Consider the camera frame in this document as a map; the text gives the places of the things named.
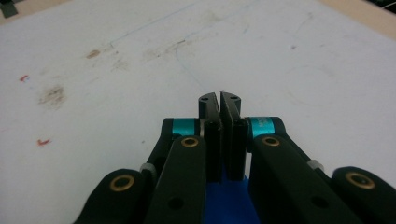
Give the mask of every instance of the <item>white table surface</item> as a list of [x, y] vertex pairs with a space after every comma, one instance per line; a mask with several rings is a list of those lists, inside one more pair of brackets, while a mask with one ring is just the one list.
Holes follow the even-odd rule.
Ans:
[[396, 42], [315, 0], [70, 1], [0, 26], [0, 55], [1, 223], [73, 222], [212, 91], [396, 186]]

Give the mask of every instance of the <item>teal spacer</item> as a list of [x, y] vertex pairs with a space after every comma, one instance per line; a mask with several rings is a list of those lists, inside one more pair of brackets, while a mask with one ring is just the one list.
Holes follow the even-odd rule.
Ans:
[[195, 119], [174, 119], [172, 134], [195, 135]]
[[269, 117], [249, 117], [253, 138], [260, 134], [275, 133], [274, 123]]

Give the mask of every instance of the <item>blue part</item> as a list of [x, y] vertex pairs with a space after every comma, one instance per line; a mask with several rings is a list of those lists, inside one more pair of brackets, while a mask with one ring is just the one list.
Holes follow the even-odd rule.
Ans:
[[248, 179], [206, 184], [205, 224], [260, 224], [248, 195]]
[[274, 123], [268, 117], [250, 117], [253, 138], [260, 134], [275, 133]]
[[182, 136], [194, 135], [195, 119], [174, 119], [172, 133]]

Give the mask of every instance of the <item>brass ring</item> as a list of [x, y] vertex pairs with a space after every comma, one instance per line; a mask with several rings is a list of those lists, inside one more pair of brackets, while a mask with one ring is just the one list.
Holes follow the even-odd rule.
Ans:
[[[121, 180], [121, 179], [125, 179], [128, 180], [128, 182], [122, 186], [117, 186], [116, 183], [117, 181]], [[114, 178], [111, 183], [110, 183], [110, 188], [113, 191], [116, 192], [121, 192], [121, 191], [125, 191], [127, 189], [129, 189], [132, 185], [134, 184], [134, 177], [131, 175], [119, 175], [116, 178]]]
[[198, 145], [198, 140], [195, 138], [188, 137], [181, 140], [181, 145], [183, 147], [196, 147]]
[[279, 140], [277, 140], [277, 139], [274, 138], [274, 137], [264, 137], [264, 138], [262, 139], [262, 142], [263, 142], [265, 145], [270, 146], [270, 147], [277, 147], [277, 146], [280, 145]]
[[[354, 177], [361, 178], [365, 181], [365, 183], [361, 183], [354, 179]], [[346, 174], [346, 179], [349, 181], [351, 184], [361, 188], [361, 189], [373, 189], [375, 188], [375, 182], [370, 179], [369, 177], [356, 173], [356, 172], [349, 172]]]

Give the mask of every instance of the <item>red mark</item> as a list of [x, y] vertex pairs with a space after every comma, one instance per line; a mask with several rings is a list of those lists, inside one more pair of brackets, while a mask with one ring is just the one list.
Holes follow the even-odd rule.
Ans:
[[24, 82], [24, 80], [29, 77], [28, 75], [24, 75], [23, 77], [20, 78], [20, 81]]
[[48, 139], [48, 140], [46, 140], [46, 141], [41, 141], [41, 139], [38, 139], [37, 140], [37, 144], [40, 146], [40, 147], [43, 147], [44, 145], [46, 145], [46, 144], [48, 144], [50, 142], [50, 140]]

